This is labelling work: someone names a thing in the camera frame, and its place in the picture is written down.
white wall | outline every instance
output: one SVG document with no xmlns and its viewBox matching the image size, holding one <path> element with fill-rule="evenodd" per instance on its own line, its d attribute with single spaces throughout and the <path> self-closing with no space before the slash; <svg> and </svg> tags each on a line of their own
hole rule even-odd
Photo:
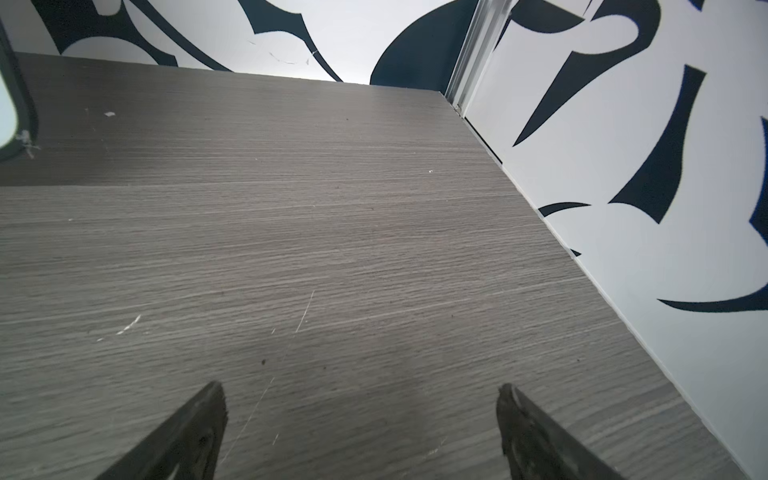
<svg viewBox="0 0 768 480">
<path fill-rule="evenodd" d="M 569 8 L 584 21 L 559 33 L 510 22 L 466 117 L 534 207 L 588 204 L 545 222 L 746 472 L 768 478 L 768 219 L 758 206 L 762 198 L 768 207 L 768 3 L 704 0 L 699 10 L 694 0 L 660 0 L 650 46 L 515 145 L 572 51 L 599 54 L 637 38 L 627 16 L 591 21 L 608 1 Z M 610 202 L 661 143 L 684 65 L 705 76 L 677 135 L 679 186 L 657 222 Z M 660 184 L 675 184 L 674 155 L 663 153 L 655 178 L 636 179 L 650 202 Z"/>
<path fill-rule="evenodd" d="M 368 84 L 398 36 L 448 4 L 462 26 L 468 12 L 468 25 L 476 0 L 8 0 L 0 2 L 0 18 L 16 51 L 147 64 L 170 59 L 180 67 L 316 80 L 333 80 L 332 70 L 343 81 Z M 438 16 L 443 23 L 432 29 L 456 34 L 460 47 L 466 27 Z M 66 25 L 78 40 L 61 40 L 51 24 Z M 96 24 L 99 32 L 84 28 Z"/>
</svg>

wall decal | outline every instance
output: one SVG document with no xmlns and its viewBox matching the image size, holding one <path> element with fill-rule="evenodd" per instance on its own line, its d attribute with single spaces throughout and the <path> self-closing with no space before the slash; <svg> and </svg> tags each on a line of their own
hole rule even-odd
<svg viewBox="0 0 768 480">
<path fill-rule="evenodd" d="M 382 54 L 371 85 L 445 93 L 476 6 L 477 0 L 454 0 L 413 22 Z"/>
<path fill-rule="evenodd" d="M 306 47 L 317 60 L 317 63 L 323 67 L 328 75 L 336 81 L 343 81 L 333 69 L 328 65 L 326 59 L 320 54 L 312 41 L 310 33 L 306 30 L 304 19 L 300 13 L 290 13 L 277 8 L 266 0 L 238 0 L 243 7 L 245 15 L 248 17 L 253 33 L 266 33 L 268 31 L 286 31 L 291 35 L 301 38 Z"/>
<path fill-rule="evenodd" d="M 763 172 L 763 190 L 757 199 L 755 211 L 752 212 L 750 223 L 757 230 L 757 233 L 766 241 L 768 245 L 768 120 L 760 119 L 763 122 L 763 141 L 766 149 L 766 167 Z"/>
<path fill-rule="evenodd" d="M 477 0 L 14 0 L 30 53 L 445 91 Z"/>
<path fill-rule="evenodd" d="M 610 15 L 621 15 L 633 21 L 637 25 L 637 38 L 618 50 L 596 55 L 571 52 L 536 110 L 528 119 L 528 123 L 523 127 L 518 139 L 515 140 L 515 145 L 530 137 L 565 102 L 595 78 L 648 48 L 659 28 L 661 8 L 658 0 L 636 0 L 634 2 L 605 0 L 592 19 L 596 20 Z"/>
<path fill-rule="evenodd" d="M 768 121 L 765 118 L 761 118 L 760 120 L 763 123 L 766 166 L 763 171 L 763 189 L 760 191 L 760 197 L 757 199 L 757 205 L 750 218 L 750 223 L 763 240 L 765 240 L 766 245 L 768 245 Z M 691 312 L 732 313 L 768 310 L 768 283 L 756 292 L 730 300 L 719 300 L 716 302 L 676 302 L 659 299 L 659 301 L 673 308 Z"/>
<path fill-rule="evenodd" d="M 176 58 L 152 46 L 131 22 L 125 5 L 114 15 L 99 15 L 91 0 L 31 0 L 59 53 L 76 41 L 90 37 L 114 37 L 146 51 L 158 65 L 177 66 Z"/>
<path fill-rule="evenodd" d="M 538 211 L 541 213 L 542 217 L 546 217 L 547 215 L 552 215 L 553 213 L 559 212 L 560 210 L 576 207 L 589 207 L 589 204 L 580 204 L 578 202 L 560 202 L 559 204 L 544 205 L 542 208 L 538 209 Z"/>
<path fill-rule="evenodd" d="M 188 41 L 181 33 L 179 33 L 173 25 L 163 18 L 162 15 L 152 6 L 149 0 L 132 0 L 132 3 L 141 10 L 141 13 L 145 14 L 164 34 L 168 35 L 168 38 L 175 41 L 180 47 L 182 47 L 188 54 L 192 55 L 200 63 L 212 70 L 230 71 L 229 68 L 223 66 L 219 62 L 213 60 L 211 57 L 203 53 L 199 48 L 194 46 L 192 42 Z"/>
<path fill-rule="evenodd" d="M 704 72 L 685 66 L 677 103 L 656 146 L 634 176 L 609 204 L 637 207 L 661 223 L 674 199 L 683 173 L 683 143 Z"/>
<path fill-rule="evenodd" d="M 582 17 L 545 0 L 520 0 L 509 12 L 507 23 L 509 20 L 539 33 L 559 33 L 584 21 Z"/>
<path fill-rule="evenodd" d="M 735 313 L 768 310 L 768 283 L 754 293 L 730 300 L 720 300 L 717 302 L 674 302 L 672 300 L 659 299 L 659 301 L 673 308 L 688 310 L 689 312 Z"/>
</svg>

gray wood-grain tabletop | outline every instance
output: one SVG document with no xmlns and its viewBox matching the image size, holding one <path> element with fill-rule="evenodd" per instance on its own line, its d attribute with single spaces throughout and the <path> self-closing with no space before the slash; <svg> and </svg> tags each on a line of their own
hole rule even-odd
<svg viewBox="0 0 768 480">
<path fill-rule="evenodd" d="M 507 381 L 630 479 L 741 477 L 439 93 L 20 62 L 0 478 L 92 478 L 211 379 L 221 479 L 507 478 Z"/>
</svg>

